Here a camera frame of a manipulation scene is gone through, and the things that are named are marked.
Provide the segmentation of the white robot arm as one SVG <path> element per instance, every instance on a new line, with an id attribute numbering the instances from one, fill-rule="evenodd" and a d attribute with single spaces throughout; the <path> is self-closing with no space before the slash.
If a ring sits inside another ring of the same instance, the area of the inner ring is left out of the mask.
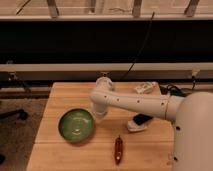
<path id="1" fill-rule="evenodd" d="M 92 113 L 103 118 L 113 106 L 174 123 L 172 171 L 213 171 L 213 93 L 122 94 L 100 77 L 90 95 Z"/>

